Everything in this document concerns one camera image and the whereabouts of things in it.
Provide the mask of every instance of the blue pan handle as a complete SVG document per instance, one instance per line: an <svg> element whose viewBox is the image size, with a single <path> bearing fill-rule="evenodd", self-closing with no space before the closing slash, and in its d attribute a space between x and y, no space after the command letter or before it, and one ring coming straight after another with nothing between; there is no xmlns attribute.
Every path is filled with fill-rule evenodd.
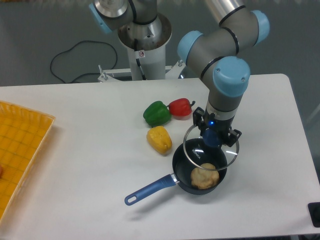
<svg viewBox="0 0 320 240"><path fill-rule="evenodd" d="M125 204L130 206L150 196L151 194L154 194L155 192L161 189L173 187L175 185L176 185L176 182L174 181L173 177L171 176L171 174L168 174L160 178L159 180L149 184L148 186L145 186L140 190L128 195L127 197L125 197L124 202Z"/></svg>

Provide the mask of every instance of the pan handle hole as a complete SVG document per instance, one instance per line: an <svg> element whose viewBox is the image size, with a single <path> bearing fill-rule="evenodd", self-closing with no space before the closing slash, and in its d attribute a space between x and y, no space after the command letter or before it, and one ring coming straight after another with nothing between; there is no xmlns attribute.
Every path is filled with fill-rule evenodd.
<svg viewBox="0 0 320 240"><path fill-rule="evenodd" d="M132 203L132 202L134 202L135 200L137 200L137 196L132 196L132 197L130 197L127 201L128 201L128 203Z"/></svg>

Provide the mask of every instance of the green bell pepper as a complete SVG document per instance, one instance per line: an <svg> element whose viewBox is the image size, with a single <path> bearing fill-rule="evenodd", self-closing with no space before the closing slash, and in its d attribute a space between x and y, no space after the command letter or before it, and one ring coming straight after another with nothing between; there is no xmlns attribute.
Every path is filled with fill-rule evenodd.
<svg viewBox="0 0 320 240"><path fill-rule="evenodd" d="M171 113L162 101L155 101L144 111L143 118L151 127L156 127L170 121Z"/></svg>

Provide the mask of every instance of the gray floor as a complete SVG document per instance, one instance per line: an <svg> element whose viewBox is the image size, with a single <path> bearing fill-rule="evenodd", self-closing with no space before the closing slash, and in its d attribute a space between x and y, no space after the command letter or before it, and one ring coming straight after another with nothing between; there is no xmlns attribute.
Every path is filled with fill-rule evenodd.
<svg viewBox="0 0 320 240"><path fill-rule="evenodd" d="M0 3L0 86L60 84L61 81L50 73L52 58L83 40L112 44L118 53L116 68L128 68L127 55L117 34L100 32L88 10L90 2L33 0L30 3ZM271 31L264 42L238 56L249 63L252 74L283 73L289 76L320 176L320 114L309 119L320 104L320 1L244 2L250 10L258 9L268 16ZM173 65L179 59L177 45L187 32L199 30L209 34L218 29L202 0L159 0L158 10L167 16L173 29L167 45L167 65ZM58 57L53 70L70 82L81 74L98 72L98 64L108 69L114 61L111 48L88 43ZM96 82L96 76L87 76L80 81Z"/></svg>

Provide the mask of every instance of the saucepan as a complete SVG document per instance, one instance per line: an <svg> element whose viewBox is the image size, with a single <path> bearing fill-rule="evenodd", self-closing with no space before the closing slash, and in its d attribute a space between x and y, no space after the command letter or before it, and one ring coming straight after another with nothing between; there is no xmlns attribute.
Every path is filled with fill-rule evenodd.
<svg viewBox="0 0 320 240"><path fill-rule="evenodd" d="M124 202L133 205L155 192L173 187L178 184L184 191L194 195L204 195L213 191L225 178L227 167L234 162L239 152L239 143L233 147L209 147L202 138L192 138L184 141L175 151L172 158L173 173L168 174L155 182L128 195ZM216 185L206 189L198 189L192 185L191 172L196 165L210 163L215 166L219 173L219 181Z"/></svg>

